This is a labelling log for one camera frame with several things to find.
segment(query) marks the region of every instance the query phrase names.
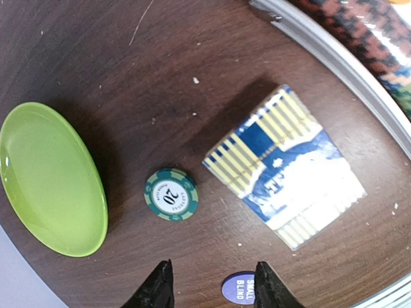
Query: wooden table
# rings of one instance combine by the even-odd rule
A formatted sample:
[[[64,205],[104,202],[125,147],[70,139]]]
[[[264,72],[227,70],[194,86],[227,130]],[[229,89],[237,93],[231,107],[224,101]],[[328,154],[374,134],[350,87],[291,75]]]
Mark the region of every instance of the wooden table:
[[[265,260],[304,305],[337,308],[409,273],[410,166],[363,104],[246,1],[156,0],[129,44],[149,4],[1,1],[0,120],[24,101],[55,108],[85,141],[109,201],[104,245],[72,259],[40,244],[1,191],[0,224],[50,288],[70,308],[119,307],[171,258],[177,307],[230,308],[222,280]],[[281,83],[368,193],[296,256],[201,165]],[[165,166],[197,181],[200,206],[187,221],[162,220],[144,202],[146,179]]]

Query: green plate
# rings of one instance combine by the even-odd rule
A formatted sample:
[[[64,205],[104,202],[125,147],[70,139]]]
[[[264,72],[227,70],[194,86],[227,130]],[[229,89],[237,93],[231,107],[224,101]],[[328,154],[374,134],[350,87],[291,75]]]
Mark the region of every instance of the green plate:
[[[52,250],[85,257],[104,242],[108,212],[96,166],[53,109],[24,103],[0,131],[1,180],[26,228]]]

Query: green poker chip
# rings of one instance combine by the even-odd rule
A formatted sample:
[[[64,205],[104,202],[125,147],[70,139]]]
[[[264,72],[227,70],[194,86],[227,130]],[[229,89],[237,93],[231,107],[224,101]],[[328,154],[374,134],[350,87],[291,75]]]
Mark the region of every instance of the green poker chip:
[[[183,171],[163,169],[154,173],[144,191],[149,208],[169,221],[183,221],[198,207],[198,193],[194,181]]]

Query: number 20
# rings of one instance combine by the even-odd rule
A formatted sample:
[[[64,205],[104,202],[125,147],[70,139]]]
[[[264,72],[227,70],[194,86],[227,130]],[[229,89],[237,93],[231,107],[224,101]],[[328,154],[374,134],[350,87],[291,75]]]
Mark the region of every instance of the number 20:
[[[174,205],[175,204],[175,200],[179,197],[179,194],[173,194],[169,189],[167,189],[166,191],[166,195],[164,197],[162,197],[162,199],[167,202],[170,205]]]

